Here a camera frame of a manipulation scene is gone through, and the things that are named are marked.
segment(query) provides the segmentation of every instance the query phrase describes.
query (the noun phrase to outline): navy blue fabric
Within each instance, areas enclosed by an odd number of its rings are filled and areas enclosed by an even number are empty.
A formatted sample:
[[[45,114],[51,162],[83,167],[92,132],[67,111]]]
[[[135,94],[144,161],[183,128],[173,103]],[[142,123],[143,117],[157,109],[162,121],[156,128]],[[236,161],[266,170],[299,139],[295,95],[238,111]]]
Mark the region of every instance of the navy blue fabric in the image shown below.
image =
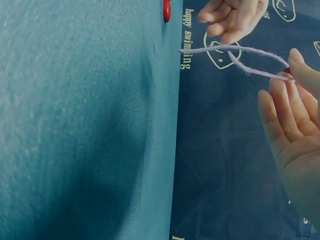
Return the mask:
[[[0,240],[169,237],[182,0],[1,0]]]
[[[220,41],[204,39],[207,25],[197,21],[206,3],[184,1],[182,38],[189,43],[191,36],[193,49]],[[298,48],[319,69],[320,2],[283,0],[274,6],[271,0],[258,26],[239,44],[286,60],[290,49]],[[246,75],[235,65],[224,68],[231,63],[226,52],[210,55],[217,66],[207,53],[199,53],[191,57],[190,69],[183,66],[180,72],[171,238],[320,239],[289,203],[264,136],[257,98],[260,89],[268,89],[269,79]],[[181,64],[188,61],[181,57]],[[242,52],[240,61],[274,74],[284,69],[274,59],[252,53]]]

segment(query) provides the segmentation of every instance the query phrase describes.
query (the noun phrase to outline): string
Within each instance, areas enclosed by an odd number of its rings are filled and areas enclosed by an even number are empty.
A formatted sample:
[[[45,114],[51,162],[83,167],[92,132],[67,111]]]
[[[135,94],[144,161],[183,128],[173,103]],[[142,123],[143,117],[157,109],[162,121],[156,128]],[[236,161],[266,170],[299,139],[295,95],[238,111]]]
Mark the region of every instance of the string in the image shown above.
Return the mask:
[[[262,56],[270,57],[270,58],[277,60],[278,62],[282,63],[285,66],[285,68],[289,67],[289,64],[285,60],[283,60],[281,57],[277,56],[276,54],[266,52],[266,51],[263,51],[260,49],[256,49],[253,47],[247,47],[247,46],[216,45],[216,46],[202,47],[202,48],[197,48],[197,49],[180,49],[179,52],[182,54],[197,54],[197,53],[203,53],[203,52],[214,51],[214,50],[242,50],[245,52],[260,54]],[[256,75],[269,77],[269,78],[277,78],[277,79],[281,79],[284,81],[295,81],[291,77],[279,76],[279,75],[275,75],[275,74],[272,74],[272,73],[269,73],[266,71],[260,71],[258,69],[254,69],[254,68],[245,66],[232,54],[231,51],[227,51],[227,52],[228,52],[228,55],[229,55],[230,59],[232,60],[232,62],[236,66],[241,68],[243,71],[245,71],[246,73],[256,74]]]

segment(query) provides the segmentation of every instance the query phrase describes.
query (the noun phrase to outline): teal felt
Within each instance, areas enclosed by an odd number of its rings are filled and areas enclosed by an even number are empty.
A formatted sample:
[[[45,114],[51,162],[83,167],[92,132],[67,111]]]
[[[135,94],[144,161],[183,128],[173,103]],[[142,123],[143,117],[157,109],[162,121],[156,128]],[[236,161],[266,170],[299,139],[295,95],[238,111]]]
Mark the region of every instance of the teal felt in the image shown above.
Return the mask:
[[[0,239],[169,237],[182,0],[2,0]]]

